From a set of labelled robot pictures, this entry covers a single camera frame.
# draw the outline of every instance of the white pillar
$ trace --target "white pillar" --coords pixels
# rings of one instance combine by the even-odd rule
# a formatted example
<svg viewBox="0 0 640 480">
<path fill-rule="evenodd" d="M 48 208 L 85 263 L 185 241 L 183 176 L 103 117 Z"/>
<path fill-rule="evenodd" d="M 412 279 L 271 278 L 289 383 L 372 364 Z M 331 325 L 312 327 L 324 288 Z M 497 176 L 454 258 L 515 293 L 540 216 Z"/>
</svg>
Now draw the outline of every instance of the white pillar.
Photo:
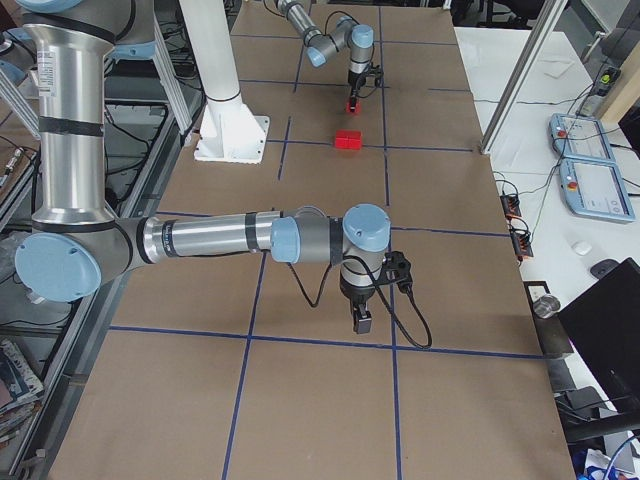
<svg viewBox="0 0 640 480">
<path fill-rule="evenodd" d="M 254 117 L 242 102 L 222 0 L 180 0 L 207 95 L 196 160 L 260 163 L 268 117 Z"/>
</svg>

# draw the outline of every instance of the white mouse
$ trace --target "white mouse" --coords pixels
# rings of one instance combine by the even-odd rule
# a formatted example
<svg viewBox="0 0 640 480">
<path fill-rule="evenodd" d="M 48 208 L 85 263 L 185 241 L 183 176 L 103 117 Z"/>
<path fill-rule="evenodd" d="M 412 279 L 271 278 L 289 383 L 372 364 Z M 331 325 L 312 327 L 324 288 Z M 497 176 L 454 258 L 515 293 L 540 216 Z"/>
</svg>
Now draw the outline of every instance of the white mouse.
<svg viewBox="0 0 640 480">
<path fill-rule="evenodd" d="M 592 247 L 587 242 L 579 241 L 574 243 L 571 248 L 573 248 L 573 251 L 576 252 L 578 255 L 584 257 L 587 253 L 591 251 Z"/>
</svg>

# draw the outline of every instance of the cardboard table surface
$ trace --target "cardboard table surface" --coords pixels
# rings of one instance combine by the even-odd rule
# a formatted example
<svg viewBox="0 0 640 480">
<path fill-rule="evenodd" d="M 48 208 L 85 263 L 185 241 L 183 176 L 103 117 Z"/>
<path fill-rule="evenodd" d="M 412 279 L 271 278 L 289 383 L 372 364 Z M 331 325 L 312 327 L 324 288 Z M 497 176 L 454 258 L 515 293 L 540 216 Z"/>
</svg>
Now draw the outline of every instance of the cardboard table surface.
<svg viewBox="0 0 640 480">
<path fill-rule="evenodd" d="M 310 7 L 320 25 L 338 9 L 374 28 L 384 88 L 346 115 L 346 56 L 314 70 L 285 21 L 245 2 L 232 43 L 245 103 L 271 117 L 264 159 L 185 148 L 158 215 L 383 206 L 434 349 L 411 347 L 378 299 L 356 336 L 337 271 L 312 310 L 268 255 L 141 269 L 51 479 L 573 475 L 449 13 Z M 338 129 L 362 131 L 363 149 L 334 149 Z M 296 268 L 315 292 L 325 266 Z"/>
</svg>

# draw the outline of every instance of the black tape band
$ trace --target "black tape band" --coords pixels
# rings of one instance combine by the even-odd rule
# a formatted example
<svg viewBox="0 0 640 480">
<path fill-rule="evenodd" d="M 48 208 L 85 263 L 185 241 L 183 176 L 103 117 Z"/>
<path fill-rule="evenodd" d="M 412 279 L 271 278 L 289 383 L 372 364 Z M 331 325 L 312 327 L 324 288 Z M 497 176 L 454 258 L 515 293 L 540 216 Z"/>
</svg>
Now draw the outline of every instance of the black tape band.
<svg viewBox="0 0 640 480">
<path fill-rule="evenodd" d="M 343 230 L 341 218 L 329 219 L 329 261 L 331 265 L 342 262 Z"/>
<path fill-rule="evenodd" d="M 40 133 L 56 135 L 82 135 L 84 137 L 104 137 L 104 128 L 100 123 L 78 122 L 63 118 L 40 117 Z"/>
<path fill-rule="evenodd" d="M 127 247 L 129 248 L 129 261 L 127 262 L 127 266 L 123 270 L 124 273 L 129 270 L 131 262 L 133 261 L 133 243 L 131 243 L 131 239 L 129 238 L 129 235 L 127 234 L 125 229 L 118 225 L 118 222 L 116 222 L 115 224 L 115 229 L 118 230 L 120 232 L 120 235 L 124 237 L 125 242 L 127 242 Z"/>
<path fill-rule="evenodd" d="M 140 255 L 142 261 L 152 265 L 153 262 L 147 255 L 147 250 L 144 248 L 144 227 L 147 225 L 148 219 L 149 217 L 144 217 L 138 222 L 138 228 L 136 229 L 136 247 L 138 247 L 138 255 Z"/>
<path fill-rule="evenodd" d="M 180 256 L 173 246 L 173 226 L 175 223 L 175 220 L 168 220 L 162 224 L 162 248 L 164 249 L 164 253 L 167 254 L 167 257 Z"/>
<path fill-rule="evenodd" d="M 31 226 L 34 230 L 48 233 L 93 233 L 104 232 L 115 228 L 116 222 L 91 223 L 88 225 L 65 225 L 60 223 L 44 223 L 33 221 Z"/>
<path fill-rule="evenodd" d="M 52 27 L 60 27 L 67 30 L 73 30 L 75 32 L 86 33 L 92 37 L 98 37 L 102 40 L 115 45 L 116 36 L 113 32 L 105 30 L 88 23 L 79 22 L 78 20 L 72 20 L 70 18 L 59 17 L 57 15 L 49 15 L 46 13 L 26 13 L 22 17 L 23 23 L 35 23 L 51 25 Z"/>
<path fill-rule="evenodd" d="M 122 31 L 118 35 L 116 35 L 116 41 L 122 40 L 124 37 L 129 35 L 129 32 L 133 28 L 133 24 L 136 23 L 137 11 L 138 11 L 138 8 L 136 6 L 136 0 L 131 0 L 131 10 L 130 10 L 131 13 L 129 13 L 129 21 L 124 26 Z"/>
<path fill-rule="evenodd" d="M 293 7 L 295 7 L 296 5 L 298 5 L 298 6 L 302 7 L 302 4 L 301 4 L 300 2 L 291 2 L 291 3 L 287 3 L 287 4 L 284 6 L 284 10 L 282 11 L 282 14 L 284 15 L 284 18 L 286 18 L 286 19 L 287 19 L 287 21 L 289 21 L 289 12 L 290 12 L 290 11 L 291 11 L 291 9 L 292 9 Z"/>
<path fill-rule="evenodd" d="M 212 98 L 209 95 L 207 95 L 207 100 L 211 100 L 212 102 L 224 103 L 224 102 L 230 102 L 231 100 L 235 100 L 239 96 L 240 96 L 240 90 L 238 90 L 238 93 L 236 93 L 233 97 L 225 98 L 223 100 L 218 100 L 217 98 Z"/>
<path fill-rule="evenodd" d="M 307 35 L 309 35 L 311 32 L 317 31 L 318 33 L 316 33 L 315 35 L 311 35 L 308 39 L 307 39 Z M 309 43 L 311 43 L 311 40 L 313 40 L 314 38 L 316 38 L 318 35 L 322 36 L 322 32 L 318 29 L 318 27 L 313 26 L 313 27 L 309 27 L 307 28 L 304 32 L 302 32 L 300 34 L 300 36 L 302 37 L 303 43 L 305 47 L 309 46 Z"/>
<path fill-rule="evenodd" d="M 244 235 L 247 239 L 247 247 L 251 252 L 257 252 L 260 250 L 258 245 L 258 235 L 256 233 L 256 218 L 257 214 L 247 213 L 244 216 Z"/>
</svg>

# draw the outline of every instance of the light blue joint cap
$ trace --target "light blue joint cap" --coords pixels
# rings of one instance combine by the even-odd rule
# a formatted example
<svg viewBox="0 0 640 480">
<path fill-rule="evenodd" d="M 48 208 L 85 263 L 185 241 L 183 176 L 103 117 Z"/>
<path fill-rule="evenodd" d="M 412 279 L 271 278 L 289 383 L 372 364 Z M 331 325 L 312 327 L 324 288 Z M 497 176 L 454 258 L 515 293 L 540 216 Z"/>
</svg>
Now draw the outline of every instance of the light blue joint cap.
<svg viewBox="0 0 640 480">
<path fill-rule="evenodd" d="M 278 218 L 271 224 L 271 256 L 276 262 L 300 259 L 300 230 L 293 217 Z"/>
<path fill-rule="evenodd" d="M 150 60 L 156 53 L 156 42 L 116 45 L 110 57 L 114 60 Z"/>
<path fill-rule="evenodd" d="M 391 220 L 376 205 L 361 203 L 349 209 L 342 220 L 344 234 L 365 252 L 381 252 L 389 245 Z"/>
<path fill-rule="evenodd" d="M 93 255 L 56 233 L 36 233 L 22 242 L 16 251 L 16 272 L 27 287 L 54 302 L 72 302 L 102 283 Z"/>
<path fill-rule="evenodd" d="M 307 48 L 307 57 L 311 61 L 311 65 L 318 68 L 327 63 L 326 57 L 315 47 Z"/>
<path fill-rule="evenodd" d="M 360 48 L 373 45 L 373 28 L 369 25 L 356 25 L 351 30 L 351 41 Z"/>
<path fill-rule="evenodd" d="M 18 5 L 36 13 L 60 13 L 84 0 L 17 0 Z"/>
</svg>

